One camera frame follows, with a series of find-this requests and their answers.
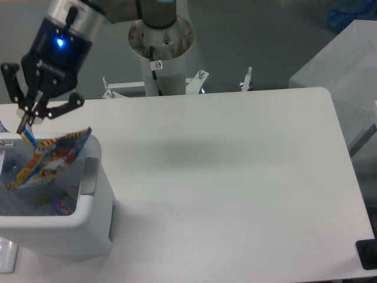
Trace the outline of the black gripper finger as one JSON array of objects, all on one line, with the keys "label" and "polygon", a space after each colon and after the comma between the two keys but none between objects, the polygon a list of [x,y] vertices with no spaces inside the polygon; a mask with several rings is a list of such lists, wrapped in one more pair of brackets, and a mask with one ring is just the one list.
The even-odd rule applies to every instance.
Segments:
[{"label": "black gripper finger", "polygon": [[21,122],[16,130],[17,134],[21,134],[29,119],[32,117],[32,108],[35,105],[37,96],[37,86],[32,83],[28,87],[27,94],[21,90],[17,79],[17,72],[20,69],[17,63],[3,63],[1,64],[1,73],[4,78],[6,89],[8,90],[9,98],[13,103],[17,103],[18,109],[24,113],[21,114]]},{"label": "black gripper finger", "polygon": [[39,101],[36,103],[34,109],[29,115],[29,125],[41,124],[44,118],[50,120],[55,119],[61,115],[67,114],[84,105],[84,97],[74,88],[71,91],[68,101],[57,107],[48,107],[50,98],[43,94]]}]

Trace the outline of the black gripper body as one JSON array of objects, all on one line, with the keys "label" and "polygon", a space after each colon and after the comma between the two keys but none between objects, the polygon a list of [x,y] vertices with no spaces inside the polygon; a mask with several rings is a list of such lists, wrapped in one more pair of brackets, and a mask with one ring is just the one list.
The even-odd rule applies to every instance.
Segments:
[{"label": "black gripper body", "polygon": [[92,42],[44,18],[30,51],[21,60],[28,91],[20,109],[30,111],[38,91],[45,96],[44,103],[72,91],[73,105],[81,107],[85,100],[75,88],[91,47]]}]

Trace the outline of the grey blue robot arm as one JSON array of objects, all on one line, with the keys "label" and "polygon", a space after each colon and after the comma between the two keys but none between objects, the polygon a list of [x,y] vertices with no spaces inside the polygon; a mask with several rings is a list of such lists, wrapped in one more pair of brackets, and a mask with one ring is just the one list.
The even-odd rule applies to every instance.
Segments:
[{"label": "grey blue robot arm", "polygon": [[179,55],[175,1],[52,1],[21,63],[1,64],[9,97],[18,105],[18,134],[83,106],[78,73],[104,20],[140,24],[141,49],[150,60]]}]

